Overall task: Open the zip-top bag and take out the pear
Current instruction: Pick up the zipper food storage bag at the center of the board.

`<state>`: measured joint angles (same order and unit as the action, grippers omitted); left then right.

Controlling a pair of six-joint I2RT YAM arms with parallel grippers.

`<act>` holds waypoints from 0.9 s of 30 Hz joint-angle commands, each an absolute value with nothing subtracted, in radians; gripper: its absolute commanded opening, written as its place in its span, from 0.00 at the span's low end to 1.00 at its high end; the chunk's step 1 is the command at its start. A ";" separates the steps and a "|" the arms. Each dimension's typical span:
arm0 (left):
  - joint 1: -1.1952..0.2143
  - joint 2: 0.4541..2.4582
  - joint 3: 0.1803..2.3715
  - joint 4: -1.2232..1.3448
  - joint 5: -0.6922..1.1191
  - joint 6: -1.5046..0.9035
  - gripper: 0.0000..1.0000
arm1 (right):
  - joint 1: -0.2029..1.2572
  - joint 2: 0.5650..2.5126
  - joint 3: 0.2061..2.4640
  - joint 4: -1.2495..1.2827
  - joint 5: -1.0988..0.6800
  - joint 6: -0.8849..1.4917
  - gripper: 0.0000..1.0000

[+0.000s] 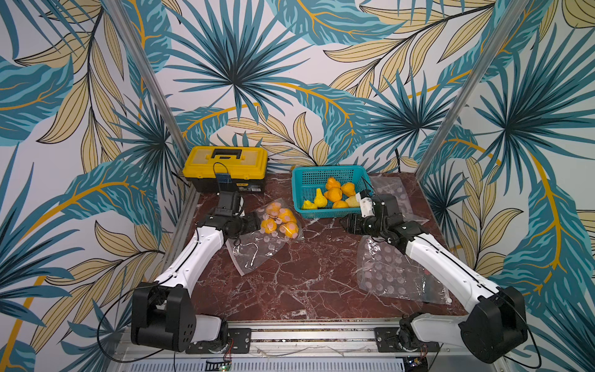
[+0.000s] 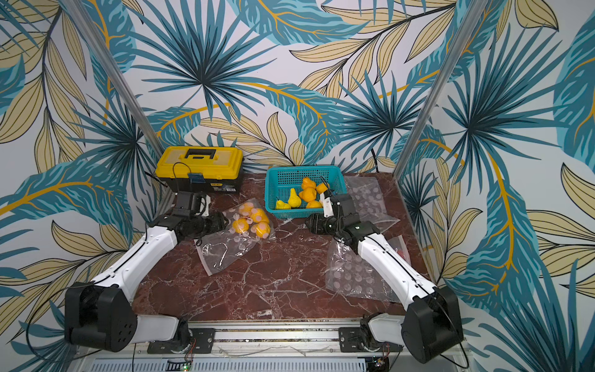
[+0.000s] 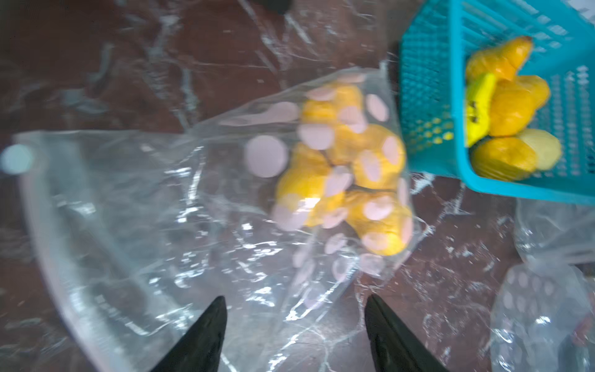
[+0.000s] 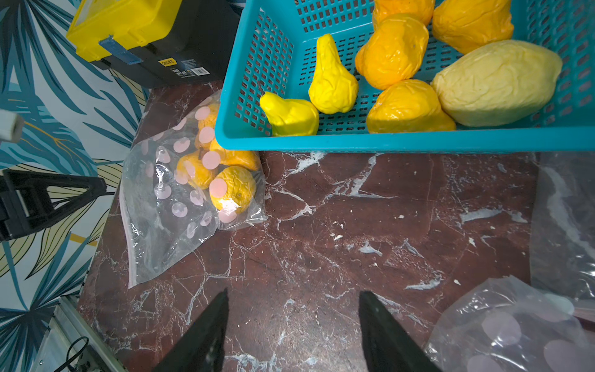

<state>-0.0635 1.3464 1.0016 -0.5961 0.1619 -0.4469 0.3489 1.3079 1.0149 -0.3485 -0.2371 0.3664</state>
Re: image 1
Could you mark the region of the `dotted zip-top bag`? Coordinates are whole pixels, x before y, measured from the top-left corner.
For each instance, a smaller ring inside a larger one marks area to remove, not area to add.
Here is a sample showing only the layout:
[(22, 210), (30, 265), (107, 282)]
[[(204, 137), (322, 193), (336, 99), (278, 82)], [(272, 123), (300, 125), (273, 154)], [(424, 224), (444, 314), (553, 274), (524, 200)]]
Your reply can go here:
[(380, 298), (451, 305), (446, 287), (396, 247), (365, 236), (357, 249), (359, 288)]
[[(275, 199), (273, 202), (275, 201), (285, 202), (286, 206), (292, 209), (288, 202), (283, 198)], [(298, 223), (302, 230), (300, 237), (297, 238), (297, 240), (273, 237), (272, 235), (260, 232), (262, 213), (259, 212), (259, 210), (263, 209), (264, 207), (265, 206), (261, 206), (260, 208), (256, 209), (257, 230), (252, 232), (243, 232), (238, 238), (229, 240), (226, 243), (226, 248), (229, 252), (232, 263), (241, 276), (245, 276), (255, 271), (259, 266), (264, 264), (279, 250), (286, 247), (287, 245), (295, 242), (301, 242), (304, 239), (303, 229), (300, 222)]]

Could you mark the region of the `orange fruits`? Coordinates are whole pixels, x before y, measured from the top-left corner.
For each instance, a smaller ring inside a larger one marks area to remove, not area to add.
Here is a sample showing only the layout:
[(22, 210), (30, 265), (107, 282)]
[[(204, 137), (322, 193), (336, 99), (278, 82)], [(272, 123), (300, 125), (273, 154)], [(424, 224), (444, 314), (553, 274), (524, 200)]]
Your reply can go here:
[(300, 237), (302, 229), (293, 210), (284, 201), (273, 201), (259, 212), (262, 213), (260, 232), (290, 240)]

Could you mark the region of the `yellow pear long neck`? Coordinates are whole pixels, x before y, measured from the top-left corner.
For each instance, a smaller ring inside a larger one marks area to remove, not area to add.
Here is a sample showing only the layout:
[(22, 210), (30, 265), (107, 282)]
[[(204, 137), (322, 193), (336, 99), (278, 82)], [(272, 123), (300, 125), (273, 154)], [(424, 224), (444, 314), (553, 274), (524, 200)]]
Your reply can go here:
[(328, 205), (328, 199), (325, 197), (322, 189), (316, 189), (316, 196), (314, 198), (314, 204), (318, 209), (324, 209)]

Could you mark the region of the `clear zip-top bag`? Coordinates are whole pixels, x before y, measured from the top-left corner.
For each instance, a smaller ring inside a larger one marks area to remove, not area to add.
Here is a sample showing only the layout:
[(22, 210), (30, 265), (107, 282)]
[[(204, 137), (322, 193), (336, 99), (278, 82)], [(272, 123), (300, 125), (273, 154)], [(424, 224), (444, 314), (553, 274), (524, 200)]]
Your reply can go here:
[(401, 178), (375, 175), (371, 176), (370, 180), (377, 192), (380, 194), (391, 194), (396, 198), (405, 221), (415, 221), (421, 225), (424, 225), (429, 221), (427, 218), (414, 214), (410, 198)]

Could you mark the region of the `yellow fruit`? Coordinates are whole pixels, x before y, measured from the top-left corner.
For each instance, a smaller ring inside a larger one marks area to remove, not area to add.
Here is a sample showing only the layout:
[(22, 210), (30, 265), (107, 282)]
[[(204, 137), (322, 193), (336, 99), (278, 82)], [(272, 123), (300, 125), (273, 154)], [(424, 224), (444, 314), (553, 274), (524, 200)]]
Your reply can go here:
[(347, 209), (349, 207), (349, 205), (347, 204), (346, 201), (336, 201), (333, 203), (333, 209)]

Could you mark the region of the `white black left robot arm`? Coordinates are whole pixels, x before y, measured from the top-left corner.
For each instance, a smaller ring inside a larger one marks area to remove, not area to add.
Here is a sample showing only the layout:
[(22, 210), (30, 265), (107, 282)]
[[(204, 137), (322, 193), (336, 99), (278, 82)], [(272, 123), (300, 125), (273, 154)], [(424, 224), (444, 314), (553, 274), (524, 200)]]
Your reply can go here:
[(227, 344), (224, 322), (199, 316), (192, 292), (212, 257), (231, 240), (260, 229), (255, 212), (244, 213), (238, 192), (218, 193), (218, 205), (202, 219), (187, 246), (151, 283), (132, 294), (131, 342), (181, 353), (194, 343)]

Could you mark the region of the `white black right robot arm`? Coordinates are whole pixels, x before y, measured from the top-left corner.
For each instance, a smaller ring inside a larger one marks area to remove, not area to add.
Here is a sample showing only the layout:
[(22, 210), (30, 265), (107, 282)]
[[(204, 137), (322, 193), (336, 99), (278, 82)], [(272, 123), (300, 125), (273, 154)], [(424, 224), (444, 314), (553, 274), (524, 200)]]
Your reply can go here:
[(398, 200), (368, 190), (356, 194), (359, 212), (342, 218), (345, 231), (378, 238), (416, 261), (454, 295), (465, 316), (433, 316), (417, 312), (399, 322), (396, 343), (420, 351), (428, 343), (466, 349), (492, 364), (522, 345), (532, 334), (525, 299), (513, 287), (502, 288), (466, 266), (415, 221), (404, 220)]

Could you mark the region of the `orange pear from bag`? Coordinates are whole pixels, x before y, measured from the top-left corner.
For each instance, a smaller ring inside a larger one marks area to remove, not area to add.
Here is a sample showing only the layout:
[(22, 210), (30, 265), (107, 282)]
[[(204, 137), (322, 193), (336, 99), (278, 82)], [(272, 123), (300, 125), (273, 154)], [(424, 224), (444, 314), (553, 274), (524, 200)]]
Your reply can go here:
[(330, 202), (335, 203), (342, 200), (342, 190), (338, 187), (330, 188), (324, 193), (324, 196)]

